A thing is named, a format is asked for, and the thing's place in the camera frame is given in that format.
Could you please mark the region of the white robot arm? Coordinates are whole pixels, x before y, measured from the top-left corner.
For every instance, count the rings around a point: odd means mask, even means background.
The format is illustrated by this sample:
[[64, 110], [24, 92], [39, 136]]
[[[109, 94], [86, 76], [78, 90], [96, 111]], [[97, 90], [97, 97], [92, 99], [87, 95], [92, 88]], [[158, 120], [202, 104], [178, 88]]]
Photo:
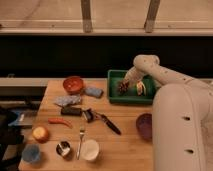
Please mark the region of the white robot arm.
[[138, 55], [124, 80], [149, 75], [161, 84], [152, 105], [154, 171], [207, 171], [202, 122], [213, 119], [213, 86]]

